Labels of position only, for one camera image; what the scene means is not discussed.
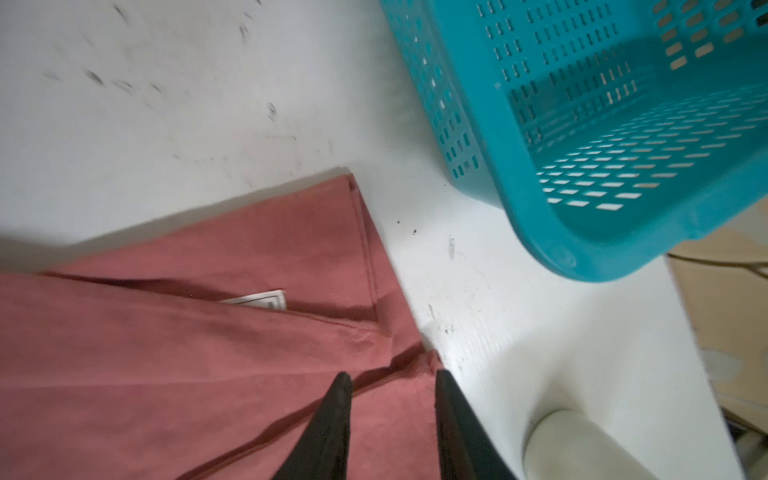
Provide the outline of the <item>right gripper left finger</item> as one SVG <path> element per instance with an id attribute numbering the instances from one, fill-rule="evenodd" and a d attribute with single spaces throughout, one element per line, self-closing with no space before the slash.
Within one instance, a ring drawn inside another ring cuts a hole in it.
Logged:
<path id="1" fill-rule="evenodd" d="M 347 478 L 352 393 L 350 375 L 339 373 L 274 480 Z"/>

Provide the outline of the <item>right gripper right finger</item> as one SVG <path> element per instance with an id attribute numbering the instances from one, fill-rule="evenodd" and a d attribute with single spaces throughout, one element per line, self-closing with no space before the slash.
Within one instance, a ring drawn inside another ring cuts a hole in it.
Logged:
<path id="1" fill-rule="evenodd" d="M 493 446 L 455 378 L 445 369 L 436 374 L 435 412 L 443 480 L 516 479 Z"/>

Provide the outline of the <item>maroon tank top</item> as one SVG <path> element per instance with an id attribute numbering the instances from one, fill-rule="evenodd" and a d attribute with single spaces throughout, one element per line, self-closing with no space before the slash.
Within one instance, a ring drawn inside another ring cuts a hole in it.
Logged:
<path id="1" fill-rule="evenodd" d="M 5 479 L 269 479 L 334 378 L 347 475 L 436 479 L 441 363 L 355 179 L 1 276 Z"/>

